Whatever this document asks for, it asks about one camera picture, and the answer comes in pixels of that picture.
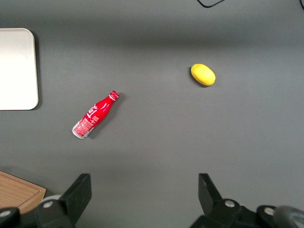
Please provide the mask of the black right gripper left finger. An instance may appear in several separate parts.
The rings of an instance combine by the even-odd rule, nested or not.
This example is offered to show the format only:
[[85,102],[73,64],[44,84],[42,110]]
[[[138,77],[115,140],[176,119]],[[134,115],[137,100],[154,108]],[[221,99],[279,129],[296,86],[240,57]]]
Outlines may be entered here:
[[43,200],[35,209],[38,228],[74,228],[92,197],[91,176],[81,174],[60,196]]

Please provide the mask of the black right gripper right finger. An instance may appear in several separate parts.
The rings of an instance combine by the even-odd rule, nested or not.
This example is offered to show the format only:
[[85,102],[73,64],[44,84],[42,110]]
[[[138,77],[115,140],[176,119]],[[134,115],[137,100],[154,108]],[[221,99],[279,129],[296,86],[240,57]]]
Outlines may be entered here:
[[233,199],[224,199],[207,173],[199,175],[198,197],[204,212],[192,228],[255,228],[256,214]]

